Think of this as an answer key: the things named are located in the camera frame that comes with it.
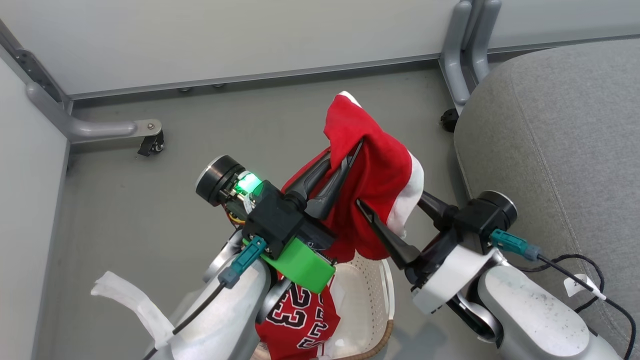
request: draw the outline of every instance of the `gray ottoman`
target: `gray ottoman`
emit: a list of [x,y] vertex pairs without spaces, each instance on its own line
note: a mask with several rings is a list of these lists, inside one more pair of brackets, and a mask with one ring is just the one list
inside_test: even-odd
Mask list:
[[[593,259],[605,275],[604,293],[640,321],[640,40],[507,61],[476,88],[454,139],[470,195],[511,197],[515,234],[548,258]],[[598,283],[590,265],[562,265]],[[574,309],[591,298],[586,291],[568,298],[565,276],[554,270],[531,277]],[[630,326],[623,315],[602,301],[581,315],[625,353]],[[640,359],[638,344],[632,359]]]

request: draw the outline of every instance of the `red garment with white trim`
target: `red garment with white trim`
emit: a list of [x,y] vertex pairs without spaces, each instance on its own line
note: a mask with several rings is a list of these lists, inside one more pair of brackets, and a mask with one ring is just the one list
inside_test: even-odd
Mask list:
[[[365,139],[336,205],[323,221],[337,235],[335,243],[324,253],[339,263],[351,261],[356,250],[367,259],[385,259],[389,256],[387,250],[365,221],[355,201],[362,199],[393,232],[404,237],[404,223],[422,194],[422,167],[406,147],[385,133],[347,92],[337,95],[329,107],[324,134],[330,142],[332,170],[319,183],[318,191],[360,139]],[[283,188],[287,188],[322,155],[324,151],[300,169]],[[308,306],[306,300],[303,301],[305,292],[311,294]],[[324,343],[333,335],[340,320],[329,288],[323,290],[321,298],[324,304],[318,295],[299,286],[292,287],[268,320],[256,325],[260,340],[267,344],[272,360],[316,357],[317,349],[308,347]]]

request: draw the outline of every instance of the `teal connector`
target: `teal connector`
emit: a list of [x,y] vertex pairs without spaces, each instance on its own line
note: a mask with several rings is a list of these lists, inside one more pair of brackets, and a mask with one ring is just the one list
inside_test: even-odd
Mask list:
[[231,262],[231,266],[222,270],[218,275],[219,282],[224,282],[229,289],[233,288],[240,279],[240,275],[260,257],[266,248],[267,242],[260,236],[254,236],[253,240],[246,244],[242,252],[240,252],[240,255]]
[[540,254],[539,247],[529,245],[527,240],[499,229],[491,233],[491,243],[500,250],[518,254],[529,261],[536,261]]

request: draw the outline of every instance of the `white plastic basket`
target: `white plastic basket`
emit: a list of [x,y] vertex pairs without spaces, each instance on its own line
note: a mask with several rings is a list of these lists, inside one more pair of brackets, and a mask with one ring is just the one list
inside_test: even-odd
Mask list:
[[[318,358],[363,360],[380,352],[391,336],[396,310],[387,260],[368,260],[356,253],[350,262],[335,265],[332,295],[340,323],[331,339],[318,347]],[[269,359],[260,343],[252,360]]]

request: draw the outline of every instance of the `white partition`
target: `white partition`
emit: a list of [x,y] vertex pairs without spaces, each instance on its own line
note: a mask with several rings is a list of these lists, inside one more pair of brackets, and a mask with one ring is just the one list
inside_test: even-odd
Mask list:
[[29,102],[3,52],[0,48],[0,359],[30,360],[67,139]]
[[434,58],[457,2],[3,0],[0,17],[74,95]]
[[490,49],[640,34],[640,0],[502,0]]

